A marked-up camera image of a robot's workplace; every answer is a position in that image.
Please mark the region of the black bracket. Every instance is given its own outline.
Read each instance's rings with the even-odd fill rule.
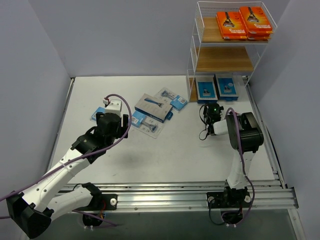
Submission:
[[[114,193],[102,194],[101,201],[98,205],[96,205],[96,206],[88,205],[88,206],[84,206],[84,207],[79,207],[77,210],[79,210],[79,211],[100,211],[101,209],[104,208],[104,202],[105,202],[105,209],[104,210],[106,210],[106,211],[117,210],[118,195],[114,194]]]
[[[210,208],[210,201],[212,200],[212,198],[214,200],[211,202],[211,209],[239,209],[240,207],[248,208],[250,206],[250,202],[245,202],[244,200],[241,202],[236,202],[233,205],[228,204],[228,201],[226,201],[225,198],[225,193],[221,191],[206,193],[208,208]]]

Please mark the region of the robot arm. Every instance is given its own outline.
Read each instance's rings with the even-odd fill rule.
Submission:
[[[214,197],[215,202],[212,204],[212,207],[239,208],[240,206],[244,206],[245,202],[250,203],[251,201],[247,188],[248,180],[246,175],[248,175],[250,171],[251,162],[255,153],[264,142],[264,136],[252,112],[236,115],[236,121],[239,127],[239,129],[237,129],[233,114],[227,114],[225,118],[221,120],[222,110],[223,107],[219,106],[219,104],[210,103],[204,106],[203,111],[203,122],[206,124],[207,136],[228,134],[230,144],[233,148],[233,161],[230,174],[226,179],[226,186],[223,192]],[[238,145],[238,132],[241,148]],[[241,159],[240,149],[242,150],[244,165]]]
[[[237,121],[243,151],[244,169],[245,173],[248,175],[252,159],[259,146],[264,143],[264,136],[252,112],[238,115]],[[234,116],[227,115],[224,120],[215,122],[213,124],[213,131],[215,135],[228,134],[233,148],[232,167],[226,180],[229,187],[236,190],[246,188],[248,183],[243,172],[243,165],[239,154]]]
[[[42,234],[51,221],[74,209],[96,206],[102,200],[100,190],[92,183],[82,184],[77,190],[55,197],[60,189],[77,173],[92,164],[106,153],[102,151],[87,158],[72,159],[84,154],[103,150],[112,145],[114,140],[124,135],[128,128],[129,117],[123,115],[121,125],[122,102],[120,100],[103,101],[107,106],[105,112],[96,114],[97,126],[90,128],[72,144],[71,148],[48,172],[59,169],[39,183],[6,199],[10,217],[31,239]]]

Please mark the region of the wooden shelf board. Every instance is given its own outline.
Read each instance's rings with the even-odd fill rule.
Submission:
[[[192,85],[192,80],[193,77],[189,77],[189,83],[190,87]],[[191,89],[191,94],[190,94],[190,101],[189,102],[197,102],[198,101],[198,94],[197,94],[197,88],[196,88],[196,80],[194,80],[193,87]]]
[[[223,39],[220,34],[216,17],[204,17],[204,32],[202,43],[268,43],[268,40],[249,40],[249,39]]]
[[[200,73],[253,72],[244,46],[201,47],[196,71]]]

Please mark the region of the orange box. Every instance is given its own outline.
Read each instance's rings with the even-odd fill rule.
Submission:
[[[250,34],[272,34],[272,26],[259,6],[242,6],[239,9],[242,23],[247,33]]]
[[[220,33],[223,39],[246,39],[247,34],[237,11],[219,11],[216,13]]]
[[[250,40],[267,40],[270,39],[270,34],[252,34],[250,32],[247,32],[246,37]]]

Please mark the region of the blue box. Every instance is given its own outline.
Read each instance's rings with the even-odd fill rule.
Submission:
[[[216,85],[218,88],[218,99],[232,102],[238,100],[236,85],[231,74],[216,74]]]
[[[195,84],[198,96],[198,104],[216,103],[218,101],[218,95],[213,76],[196,76]]]

